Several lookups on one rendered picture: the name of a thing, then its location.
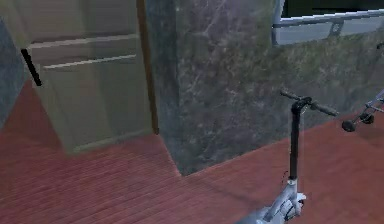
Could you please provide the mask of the beige panelled room door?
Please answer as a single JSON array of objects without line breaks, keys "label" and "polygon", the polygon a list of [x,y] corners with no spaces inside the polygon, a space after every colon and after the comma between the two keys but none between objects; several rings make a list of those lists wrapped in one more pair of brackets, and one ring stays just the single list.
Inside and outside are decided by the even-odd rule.
[{"label": "beige panelled room door", "polygon": [[31,84],[69,153],[152,133],[145,28],[145,0],[0,0],[0,121]]}]

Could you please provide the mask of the black and silver kick scooter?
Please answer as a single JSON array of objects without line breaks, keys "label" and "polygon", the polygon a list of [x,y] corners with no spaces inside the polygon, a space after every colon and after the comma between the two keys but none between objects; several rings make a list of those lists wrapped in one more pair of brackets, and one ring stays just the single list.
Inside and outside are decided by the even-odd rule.
[{"label": "black and silver kick scooter", "polygon": [[302,208],[307,199],[306,195],[298,190],[298,152],[301,115],[307,107],[330,116],[338,115],[335,109],[320,104],[310,96],[299,96],[286,89],[282,89],[280,94],[294,100],[294,103],[291,105],[292,122],[287,184],[270,206],[265,206],[251,212],[235,224],[287,224],[293,218],[301,215]]}]

